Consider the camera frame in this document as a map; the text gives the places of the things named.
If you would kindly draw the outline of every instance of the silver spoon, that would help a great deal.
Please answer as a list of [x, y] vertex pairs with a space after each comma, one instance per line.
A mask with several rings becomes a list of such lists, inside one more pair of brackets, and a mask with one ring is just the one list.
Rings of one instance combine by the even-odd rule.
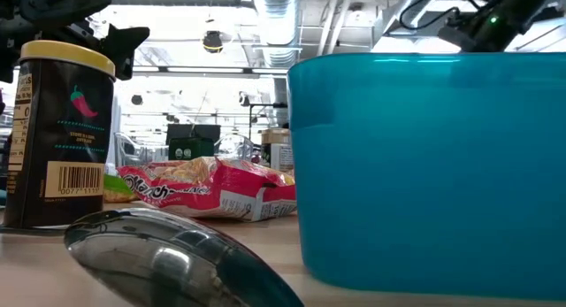
[[88, 215], [67, 228], [65, 246], [92, 276], [135, 306], [303, 306], [251, 250], [166, 212]]

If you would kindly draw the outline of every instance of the tabletop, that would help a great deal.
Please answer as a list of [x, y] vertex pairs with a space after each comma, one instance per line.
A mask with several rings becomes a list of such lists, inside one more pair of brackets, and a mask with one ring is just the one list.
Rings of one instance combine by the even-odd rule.
[[[205, 223], [255, 251], [309, 307], [566, 307], [566, 303], [372, 293], [336, 288], [314, 280], [302, 265], [296, 215], [256, 223], [217, 220]], [[131, 307], [88, 276], [67, 254], [61, 238], [17, 235], [0, 235], [0, 300], [3, 306], [11, 307]]]

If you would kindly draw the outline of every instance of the teal bin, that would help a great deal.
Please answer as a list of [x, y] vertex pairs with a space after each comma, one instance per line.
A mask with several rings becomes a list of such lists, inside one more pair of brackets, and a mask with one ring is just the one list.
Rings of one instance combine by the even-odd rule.
[[332, 55], [288, 82], [316, 278], [566, 300], [566, 54]]

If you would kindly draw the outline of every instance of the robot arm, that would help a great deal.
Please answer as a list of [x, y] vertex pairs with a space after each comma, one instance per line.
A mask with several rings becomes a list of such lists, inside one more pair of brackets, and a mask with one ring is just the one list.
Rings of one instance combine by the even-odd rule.
[[86, 18], [110, 4], [111, 0], [0, 0], [0, 81], [12, 82], [19, 49], [37, 39], [98, 51], [114, 62], [117, 78], [131, 79], [134, 51], [149, 37], [149, 29], [110, 25], [106, 37], [96, 39]]
[[471, 16], [456, 12], [440, 29], [439, 38], [462, 52], [504, 51], [513, 39], [531, 28], [548, 0], [483, 0]]

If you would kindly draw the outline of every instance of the red chili pepper graphic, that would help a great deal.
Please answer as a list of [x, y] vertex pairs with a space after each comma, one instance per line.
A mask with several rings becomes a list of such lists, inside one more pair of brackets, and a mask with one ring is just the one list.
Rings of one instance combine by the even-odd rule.
[[73, 103], [74, 107], [85, 117], [93, 118], [98, 115], [98, 112], [91, 111], [90, 107], [88, 107], [87, 101], [85, 100], [85, 96], [77, 90], [77, 86], [75, 85], [74, 91], [71, 94], [71, 102]]

